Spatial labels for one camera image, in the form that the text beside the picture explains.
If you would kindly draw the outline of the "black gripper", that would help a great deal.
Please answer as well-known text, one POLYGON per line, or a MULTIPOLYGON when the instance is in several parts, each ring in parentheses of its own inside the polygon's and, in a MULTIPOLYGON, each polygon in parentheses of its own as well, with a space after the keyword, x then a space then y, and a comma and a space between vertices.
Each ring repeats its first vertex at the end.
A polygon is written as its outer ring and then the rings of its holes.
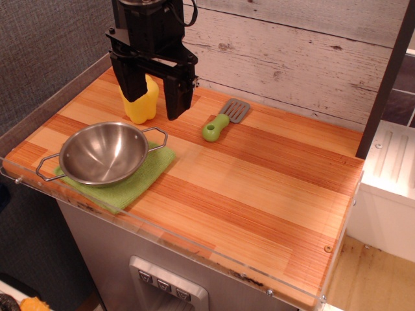
POLYGON ((193 1, 190 21, 182 1, 117 1, 119 21, 106 36, 110 59, 121 91, 134 102, 148 91, 146 74, 163 79, 167 117, 176 120, 191 107, 198 58, 183 44, 185 28, 195 24, 193 1))

